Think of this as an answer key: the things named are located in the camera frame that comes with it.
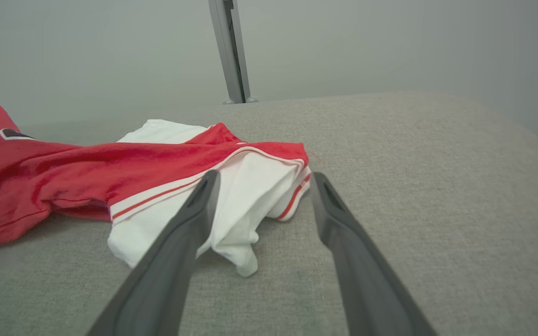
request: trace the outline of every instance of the white wall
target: white wall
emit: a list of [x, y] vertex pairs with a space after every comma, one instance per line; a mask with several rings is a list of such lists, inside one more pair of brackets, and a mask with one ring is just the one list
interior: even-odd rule
[[0, 0], [0, 104], [19, 125], [228, 98], [203, 0]]
[[538, 135], [538, 0], [240, 0], [253, 96], [442, 90]]

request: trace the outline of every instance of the gray upholstery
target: gray upholstery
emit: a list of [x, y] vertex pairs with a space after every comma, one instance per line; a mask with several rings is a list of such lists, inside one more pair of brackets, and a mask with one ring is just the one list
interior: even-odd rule
[[[249, 142], [303, 142], [434, 328], [444, 335], [538, 335], [538, 138], [465, 98], [384, 93], [134, 113], [21, 130], [82, 145], [146, 119], [223, 122]], [[129, 269], [110, 224], [53, 216], [0, 247], [0, 335], [88, 330]], [[182, 334], [346, 333], [331, 254], [310, 199], [265, 221], [259, 272], [197, 261]]]

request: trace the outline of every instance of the gray fabric surface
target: gray fabric surface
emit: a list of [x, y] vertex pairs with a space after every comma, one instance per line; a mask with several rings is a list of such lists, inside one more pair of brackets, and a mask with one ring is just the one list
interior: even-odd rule
[[[21, 130], [81, 145], [160, 118], [223, 122], [242, 140], [303, 142], [313, 170], [350, 210], [444, 335], [538, 335], [538, 138], [474, 102], [385, 93], [134, 113]], [[54, 216], [0, 247], [0, 335], [88, 330], [129, 272], [110, 225]], [[265, 221], [258, 274], [211, 252], [197, 261], [181, 333], [346, 333], [329, 251], [310, 199], [288, 223]]]

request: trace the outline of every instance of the white stripe trim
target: white stripe trim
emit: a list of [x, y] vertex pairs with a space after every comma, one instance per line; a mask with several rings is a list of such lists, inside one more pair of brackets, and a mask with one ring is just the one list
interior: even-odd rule
[[[270, 155], [268, 153], [265, 153], [264, 151], [261, 151], [260, 149], [258, 149], [256, 147], [240, 147], [238, 149], [235, 149], [222, 162], [219, 162], [218, 164], [216, 164], [215, 166], [213, 166], [212, 168], [210, 168], [208, 170], [219, 169], [221, 166], [226, 164], [227, 161], [232, 159], [235, 155], [237, 155], [239, 153], [243, 153], [245, 151], [253, 151], [253, 152], [265, 155], [266, 157], [269, 157], [270, 159], [278, 160], [278, 161], [281, 161], [281, 162], [284, 162], [284, 163], [295, 164], [297, 166], [297, 170], [296, 170], [295, 174], [299, 174], [301, 168], [303, 168], [303, 166], [304, 166], [304, 160], [303, 159], [287, 160], [287, 159], [283, 159], [283, 158], [276, 157], [276, 156]], [[188, 178], [171, 181], [169, 183], [165, 183], [165, 184], [162, 184], [162, 185], [158, 185], [157, 187], [153, 187], [151, 189], [141, 191], [140, 193], [134, 194], [132, 196], [128, 196], [127, 198], [124, 198], [123, 200], [109, 206], [109, 213], [110, 213], [111, 217], [113, 217], [116, 213], [122, 212], [123, 210], [130, 208], [134, 204], [138, 204], [140, 202], [143, 202], [147, 198], [151, 198], [151, 197], [153, 197], [155, 195], [158, 195], [158, 194], [161, 194], [161, 193], [163, 193], [163, 192], [165, 192], [167, 190], [175, 189], [175, 188], [178, 188], [178, 187], [180, 187], [182, 185], [192, 183], [193, 181], [196, 181], [197, 179], [202, 178], [203, 175], [205, 175], [205, 173], [208, 170], [205, 170], [205, 171], [200, 172], [198, 174], [189, 176]], [[192, 184], [187, 186], [188, 188], [177, 189], [176, 191], [173, 191], [171, 193], [167, 193], [165, 195], [159, 196], [158, 198], [154, 198], [154, 199], [150, 200], [149, 202], [141, 204], [140, 206], [137, 206], [136, 208], [122, 214], [121, 216], [114, 218], [113, 219], [113, 224], [115, 225], [117, 223], [120, 223], [124, 219], [126, 219], [126, 218], [130, 217], [131, 215], [141, 211], [142, 209], [148, 208], [149, 206], [151, 206], [151, 205], [153, 205], [153, 204], [155, 204], [157, 202], [160, 202], [161, 200], [165, 200], [165, 199], [169, 198], [170, 196], [182, 193], [182, 192], [190, 189], [189, 187], [195, 187], [195, 186], [196, 186], [196, 183], [192, 183]]]

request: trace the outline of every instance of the white fabric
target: white fabric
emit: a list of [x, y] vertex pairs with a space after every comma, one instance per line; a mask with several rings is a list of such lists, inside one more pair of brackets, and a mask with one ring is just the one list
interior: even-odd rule
[[[207, 128], [149, 120], [143, 127], [124, 136], [119, 142], [182, 143], [201, 134]], [[221, 174], [219, 199], [211, 234], [198, 249], [197, 258], [209, 247], [226, 257], [241, 276], [250, 276], [258, 269], [252, 243], [258, 241], [256, 228], [263, 217], [282, 221], [290, 219], [301, 195], [308, 189], [308, 168], [296, 160], [271, 159], [255, 151], [231, 155], [218, 165]], [[187, 179], [173, 181], [173, 185], [187, 185], [173, 193], [156, 198], [113, 220], [107, 244], [114, 255], [134, 267], [147, 252], [168, 220], [184, 204], [196, 181], [205, 172]], [[124, 209], [138, 200], [144, 200], [149, 191], [134, 196], [119, 206]]]

